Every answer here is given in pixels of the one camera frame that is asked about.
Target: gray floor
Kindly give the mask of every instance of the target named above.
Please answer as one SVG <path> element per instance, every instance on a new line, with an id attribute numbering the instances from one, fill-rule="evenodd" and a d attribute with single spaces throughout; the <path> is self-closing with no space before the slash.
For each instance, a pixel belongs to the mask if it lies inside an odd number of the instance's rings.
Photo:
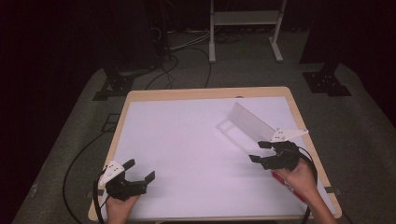
<path id="1" fill-rule="evenodd" d="M 340 65 L 336 76 L 352 96 L 328 97 L 313 94 L 302 72 L 316 71 L 322 64 L 298 64 L 308 33 L 281 32 L 278 45 L 284 56 L 276 63 L 268 33 L 249 34 L 240 42 L 217 45 L 217 62 L 211 66 L 208 88 L 286 86 L 299 106 L 319 157 L 332 183 L 341 190 L 339 203 L 355 223 L 396 223 L 396 131 L 361 85 L 359 77 Z M 173 46 L 195 36 L 176 34 Z M 207 52 L 207 45 L 196 48 Z M 203 88 L 209 72 L 206 56 L 194 49 L 174 53 L 177 67 L 170 72 L 174 89 Z M 165 63 L 170 68 L 175 61 Z M 133 89 L 143 90 L 161 69 L 136 79 Z M 75 223 L 62 197 L 64 175 L 77 154 L 98 134 L 109 113 L 120 113 L 124 97 L 92 101 L 106 76 L 102 70 L 92 75 L 47 161 L 37 177 L 36 192 L 27 196 L 14 223 Z M 160 77 L 151 89 L 169 88 Z M 112 140 L 105 133 L 76 160 L 65 185 L 69 205 L 82 223 L 91 205 L 92 181 L 102 169 Z M 278 221 L 299 223 L 300 221 Z M 339 223 L 347 223 L 342 217 Z"/>

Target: wire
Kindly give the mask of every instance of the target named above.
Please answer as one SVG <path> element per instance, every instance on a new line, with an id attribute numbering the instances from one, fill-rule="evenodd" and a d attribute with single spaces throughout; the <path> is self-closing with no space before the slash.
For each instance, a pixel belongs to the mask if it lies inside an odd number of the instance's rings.
<path id="1" fill-rule="evenodd" d="M 156 31 L 158 31 L 159 36 L 158 36 L 158 38 L 157 38 L 157 41 L 159 41 L 159 40 L 161 39 L 162 34 L 163 34 L 163 33 L 161 32 L 161 30 L 158 29 L 157 27 L 151 27 L 150 29 L 151 29 L 151 30 L 156 30 Z"/>
<path id="2" fill-rule="evenodd" d="M 206 53 L 204 50 L 198 49 L 198 48 L 182 48 L 182 49 L 176 49 L 176 50 L 174 50 L 173 52 L 178 52 L 178 51 L 181 51 L 181 50 L 183 50 L 183 49 L 195 49 L 195 50 L 199 50 L 199 51 L 201 51 L 201 52 L 206 56 L 206 58 L 207 58 L 207 63 L 209 64 L 209 73 L 207 74 L 206 82 L 205 82 L 205 85 L 204 85 L 204 88 L 206 89 L 206 88 L 207 88 L 207 84 L 209 83 L 209 79 L 210 79 L 211 72 L 212 72 L 212 64 L 211 64 L 210 61 L 209 61 L 209 56 L 207 55 L 207 53 Z"/>
<path id="3" fill-rule="evenodd" d="M 149 86 L 150 86 L 157 78 L 159 78 L 159 77 L 161 77 L 161 76 L 163 76 L 163 75 L 169 73 L 170 71 L 172 71 L 173 69 L 176 68 L 176 66 L 178 65 L 178 58 L 177 58 L 176 56 L 172 55 L 172 54 L 171 54 L 170 56 L 176 60 L 175 65 L 173 65 L 173 66 L 171 67 L 171 69 L 166 70 L 165 72 L 159 74 L 159 75 L 156 76 L 154 79 L 152 79 L 152 80 L 150 81 L 150 83 L 146 86 L 145 90 L 148 90 L 148 89 L 149 89 Z"/>
<path id="4" fill-rule="evenodd" d="M 185 31 L 181 31 L 181 33 L 184 33 L 184 34 L 189 34 L 189 35 L 202 35 L 202 33 L 207 33 L 208 31 L 207 30 L 198 30 L 198 31 L 195 31 L 195 30 L 185 30 Z"/>
<path id="5" fill-rule="evenodd" d="M 220 33 L 215 36 L 215 41 L 216 41 L 216 44 L 231 45 L 236 42 L 242 41 L 246 38 L 245 32 L 243 32 L 241 35 L 242 35 L 242 37 L 239 38 L 238 36 L 230 35 L 229 33 Z"/>
<path id="6" fill-rule="evenodd" d="M 217 27 L 216 30 L 214 31 L 214 33 L 219 31 L 220 29 L 221 29 L 221 26 Z M 209 31 L 203 31 L 203 32 L 205 32 L 204 35 L 202 35 L 202 36 L 200 36 L 200 37 L 198 37 L 196 39 L 193 39 L 192 41 L 190 41 L 190 42 L 188 42 L 186 44 L 179 45 L 179 46 L 176 46 L 176 47 L 172 47 L 172 48 L 169 48 L 169 49 L 170 50 L 183 49 L 183 48 L 198 44 L 199 42 L 202 42 L 202 41 L 208 39 L 210 37 L 210 32 Z"/>
<path id="7" fill-rule="evenodd" d="M 106 131 L 104 131 L 104 132 L 101 132 L 99 135 L 97 135 L 95 138 L 93 138 L 92 140 L 91 140 L 91 142 L 89 142 L 78 154 L 77 154 L 77 156 L 73 159 L 73 161 L 70 163 L 70 165 L 69 165 L 69 167 L 67 168 L 67 171 L 66 171 L 66 174 L 64 175 L 64 184 L 63 184 L 63 186 L 62 186 L 62 196 L 63 196 L 63 199 L 64 199 L 64 205 L 66 206 L 66 208 L 67 208 L 67 211 L 69 212 L 69 214 L 70 214 L 70 216 L 78 223 L 78 224 L 82 224 L 81 223 L 81 221 L 75 216 L 75 214 L 73 213 L 73 211 L 71 210 L 71 208 L 70 208 L 70 206 L 69 206 L 69 204 L 68 204 L 68 202 L 67 202 L 67 200 L 66 200 L 66 190 L 65 190 L 65 187 L 66 187 L 66 182 L 67 182 L 67 177 L 69 176 L 69 172 L 70 172 L 70 170 L 72 169 L 72 167 L 73 167 L 73 165 L 74 165 L 74 163 L 76 162 L 76 160 L 78 159 L 78 157 L 93 143 L 93 142 L 95 142 L 97 139 L 99 139 L 102 135 L 104 135 L 105 133 L 107 133 L 107 131 L 109 131 L 109 130 L 112 130 L 112 129 L 114 129 L 114 127 L 111 127 L 110 129 L 108 129 L 108 130 L 106 130 Z"/>
<path id="8" fill-rule="evenodd" d="M 105 224 L 105 221 L 103 220 L 102 217 L 102 212 L 101 212 L 101 207 L 99 206 L 99 200 L 98 200 L 98 183 L 99 183 L 99 179 L 101 177 L 101 175 L 103 175 L 105 173 L 106 169 L 101 171 L 99 173 L 99 175 L 95 178 L 95 180 L 93 181 L 93 205 L 95 207 L 95 212 L 96 212 L 96 216 L 98 217 L 98 221 L 101 224 Z"/>
<path id="9" fill-rule="evenodd" d="M 106 204 L 106 202 L 107 202 L 108 198 L 110 198 L 110 195 L 108 195 L 108 194 L 107 194 L 107 197 L 106 197 L 106 199 L 105 199 L 105 202 L 104 202 L 104 203 L 102 203 L 102 205 L 100 205 L 100 208 L 102 208 L 102 207 L 103 207 L 103 205 L 105 205 L 105 204 Z"/>
<path id="10" fill-rule="evenodd" d="M 344 217 L 346 217 L 346 220 L 347 220 L 350 224 L 353 224 L 353 221 L 352 221 L 352 219 L 350 219 L 349 215 L 348 215 L 344 210 L 342 210 L 342 212 L 343 212 Z"/>
<path id="11" fill-rule="evenodd" d="M 130 75 L 122 75 L 123 77 L 127 77 L 127 78 L 136 78 L 136 77 L 140 77 L 149 73 L 154 72 L 155 70 L 157 70 L 158 66 L 155 65 L 147 70 L 141 71 L 141 72 L 137 72 L 137 73 L 132 73 Z"/>
<path id="12" fill-rule="evenodd" d="M 311 155 L 309 153 L 308 153 L 308 156 L 311 158 L 311 160 L 308 157 L 306 157 L 305 154 L 300 152 L 300 158 L 305 160 L 309 164 L 309 166 L 311 167 L 311 171 L 312 171 L 312 174 L 314 176 L 315 183 L 317 184 L 318 183 L 318 170 L 317 170 L 317 167 L 315 167 L 314 161 L 312 161 L 312 157 L 311 157 Z M 301 222 L 302 224 L 305 224 L 308 221 L 310 214 L 311 214 L 311 209 L 309 208 L 309 206 L 307 206 L 306 210 L 305 210 L 304 218 L 303 218 L 303 220 Z"/>
<path id="13" fill-rule="evenodd" d="M 309 152 L 305 148 L 303 148 L 303 147 L 298 147 L 298 148 L 303 150 L 304 152 L 306 152 L 306 154 L 308 154 L 308 156 L 309 156 L 309 159 L 311 159 L 311 161 L 313 161 L 311 154 L 309 154 Z"/>
<path id="14" fill-rule="evenodd" d="M 175 81 L 175 78 L 169 73 L 169 71 L 165 70 L 163 68 L 163 65 L 161 65 L 161 69 L 166 73 L 166 76 L 168 77 L 168 84 L 165 86 L 165 89 L 168 89 L 168 86 L 170 86 L 171 89 L 173 89 L 172 83 Z"/>

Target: white board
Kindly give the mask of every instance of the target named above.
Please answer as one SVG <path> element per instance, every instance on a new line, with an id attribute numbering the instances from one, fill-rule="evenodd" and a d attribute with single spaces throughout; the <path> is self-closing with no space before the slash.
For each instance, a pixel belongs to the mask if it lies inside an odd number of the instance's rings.
<path id="1" fill-rule="evenodd" d="M 297 129 L 284 97 L 132 102 L 114 160 L 135 159 L 129 181 L 148 185 L 131 219 L 252 218 L 302 216 L 306 205 L 248 154 L 268 150 L 236 128 L 227 116 L 235 102 L 273 128 Z M 305 147 L 301 137 L 292 140 Z M 335 209 L 322 184 L 319 192 Z M 106 219 L 106 209 L 102 214 Z"/>

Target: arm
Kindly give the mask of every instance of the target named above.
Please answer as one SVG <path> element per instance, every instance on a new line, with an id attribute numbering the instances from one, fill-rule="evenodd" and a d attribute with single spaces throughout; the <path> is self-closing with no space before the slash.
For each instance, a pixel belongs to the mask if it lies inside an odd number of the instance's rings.
<path id="1" fill-rule="evenodd" d="M 131 197 L 125 200 L 124 202 L 122 200 L 109 197 L 106 202 L 107 223 L 108 224 L 126 223 L 132 211 L 132 207 L 136 203 L 137 199 L 139 199 L 139 196 Z"/>
<path id="2" fill-rule="evenodd" d="M 305 198 L 317 223 L 337 223 L 332 212 L 330 212 L 326 203 L 320 197 L 315 179 L 306 161 L 300 159 L 297 167 L 292 172 L 286 169 L 275 170 L 275 172 L 280 174 L 294 190 Z"/>

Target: dark background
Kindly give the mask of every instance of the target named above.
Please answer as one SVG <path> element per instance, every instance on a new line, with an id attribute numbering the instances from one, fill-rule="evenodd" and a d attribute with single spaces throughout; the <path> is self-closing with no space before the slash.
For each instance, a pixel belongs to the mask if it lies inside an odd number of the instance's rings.
<path id="1" fill-rule="evenodd" d="M 136 63 L 125 52 L 109 2 L 0 2 L 1 96 L 6 102 L 2 106 L 5 144 L 0 190 L 7 206 L 2 209 L 2 223 L 14 218 L 91 75 L 108 62 L 127 59 Z M 208 27 L 209 1 L 170 2 L 173 5 L 166 5 L 168 29 Z M 223 0 L 216 7 L 278 7 L 277 1 L 265 2 Z M 396 124 L 394 7 L 374 0 L 339 2 L 289 1 L 282 30 L 311 28 L 301 63 L 323 63 L 332 49 L 339 49 L 340 62 L 359 75 Z"/>

